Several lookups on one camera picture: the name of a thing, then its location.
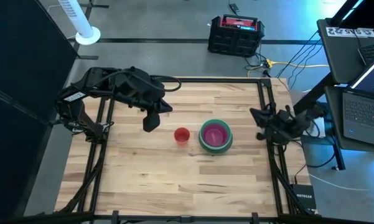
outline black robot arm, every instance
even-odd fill
[[[264,133],[256,135],[258,140],[270,139],[276,144],[287,145],[289,141],[302,136],[303,132],[310,128],[313,120],[324,116],[324,109],[318,104],[296,117],[292,115],[288,105],[285,109],[277,113],[276,103],[268,104],[265,110],[250,108],[257,126],[264,129]]]
[[[88,142],[102,142],[110,125],[96,123],[86,114],[82,99],[88,96],[106,100],[113,98],[130,108],[135,106],[141,111],[147,111],[143,129],[150,132],[160,124],[159,113],[172,111],[172,107],[162,99],[165,91],[176,91],[180,88],[179,85],[173,90],[165,90],[159,79],[134,67],[124,70],[93,67],[80,81],[72,83],[60,92],[55,106],[61,123],[73,132],[84,132]]]

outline black backdrop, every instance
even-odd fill
[[[0,91],[26,108],[0,99],[0,219],[23,215],[51,132],[42,120],[76,56],[40,2],[0,1]]]

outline bowl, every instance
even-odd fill
[[[200,128],[199,143],[209,153],[224,153],[231,148],[232,142],[231,128],[222,120],[208,120]]]

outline butcher block tabletop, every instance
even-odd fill
[[[292,108],[280,80],[271,82],[277,109]],[[176,83],[165,86],[173,88]],[[268,103],[265,88],[264,95]],[[249,108],[260,109],[257,84],[233,83],[232,78],[229,83],[183,83],[164,99],[173,112],[161,114],[161,125],[151,133],[143,131],[145,112],[115,103],[115,124],[108,138],[95,213],[249,217],[257,212],[259,217],[276,217],[266,142],[256,139],[261,129],[249,112]],[[83,101],[95,120],[100,100]],[[231,127],[234,141],[222,155],[213,156],[199,144],[199,129],[209,119],[221,119]],[[185,146],[174,141],[179,127],[191,132]],[[55,210],[63,208],[82,185],[89,149],[83,134],[73,137]],[[294,174],[306,163],[303,150],[292,142],[285,158],[289,180],[294,182]],[[310,184],[306,168],[297,180]],[[287,213],[285,191],[281,184],[279,188]],[[91,191],[92,187],[85,209],[90,206]]]

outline laptop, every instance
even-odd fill
[[[374,62],[343,92],[344,136],[374,144]]]

